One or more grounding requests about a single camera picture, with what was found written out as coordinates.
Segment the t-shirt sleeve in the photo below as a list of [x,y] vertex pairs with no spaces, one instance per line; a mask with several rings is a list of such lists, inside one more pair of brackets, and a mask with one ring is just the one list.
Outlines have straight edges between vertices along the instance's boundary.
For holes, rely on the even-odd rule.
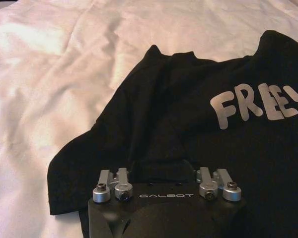
[[134,83],[142,80],[135,74],[160,60],[159,49],[152,46],[117,89],[92,129],[73,139],[52,159],[47,174],[51,215],[86,207],[100,171],[115,171],[129,164],[133,127],[141,120],[141,115],[136,115],[138,110],[134,110],[139,105],[130,95],[142,88]]

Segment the silver clamp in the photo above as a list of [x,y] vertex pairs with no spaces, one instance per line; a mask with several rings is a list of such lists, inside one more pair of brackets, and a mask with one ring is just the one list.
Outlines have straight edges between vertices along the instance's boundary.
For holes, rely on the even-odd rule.
[[242,190],[233,182],[226,169],[217,169],[220,180],[223,184],[223,198],[231,201],[238,202],[242,197]]
[[197,171],[196,181],[200,183],[199,194],[206,200],[214,200],[218,195],[218,189],[223,190],[222,197],[231,202],[241,200],[241,189],[233,182],[226,169],[217,169],[210,176],[207,167],[200,167]]
[[201,183],[199,187],[199,194],[206,200],[211,201],[218,196],[218,184],[212,181],[209,169],[207,167],[200,167]]
[[128,183],[127,174],[126,168],[119,168],[116,177],[109,170],[102,170],[98,184],[93,190],[94,202],[103,203],[109,201],[113,188],[115,189],[115,197],[119,201],[128,201],[133,196],[133,186]]
[[107,202],[110,200],[109,189],[109,170],[102,170],[100,172],[98,184],[93,190],[93,200],[97,203]]
[[128,183],[127,169],[119,168],[117,176],[119,182],[115,186],[115,197],[119,201],[128,201],[133,196],[133,186]]

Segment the black t-shirt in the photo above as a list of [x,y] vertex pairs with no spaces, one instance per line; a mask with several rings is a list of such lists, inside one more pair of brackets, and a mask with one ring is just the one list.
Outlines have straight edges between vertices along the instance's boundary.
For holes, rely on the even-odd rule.
[[253,56],[224,62],[152,46],[92,129],[51,161],[51,214],[84,211],[102,169],[137,162],[134,181],[177,180],[182,160],[229,171],[247,201],[247,237],[298,237],[296,41],[266,31]]

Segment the white bedsheet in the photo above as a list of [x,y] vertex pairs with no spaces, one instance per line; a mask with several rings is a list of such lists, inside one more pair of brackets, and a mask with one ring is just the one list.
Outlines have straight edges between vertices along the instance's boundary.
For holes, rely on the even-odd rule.
[[217,61],[261,34],[298,41],[298,0],[19,0],[0,10],[0,238],[82,237],[78,213],[50,216],[47,168],[94,124],[156,44]]

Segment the screw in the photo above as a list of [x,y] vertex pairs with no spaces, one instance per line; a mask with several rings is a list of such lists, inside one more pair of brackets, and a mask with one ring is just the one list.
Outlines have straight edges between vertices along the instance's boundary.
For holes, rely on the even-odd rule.
[[227,187],[229,188],[229,189],[237,189],[237,183],[235,183],[235,182],[228,182],[227,183]]
[[204,196],[205,196],[205,199],[208,200],[208,201],[212,201],[212,200],[215,199],[214,194],[210,191],[205,192]]
[[96,188],[97,188],[97,191],[99,192],[106,191],[106,184],[99,183]]
[[119,194],[119,201],[128,201],[128,199],[129,199],[129,194],[127,191],[122,191]]

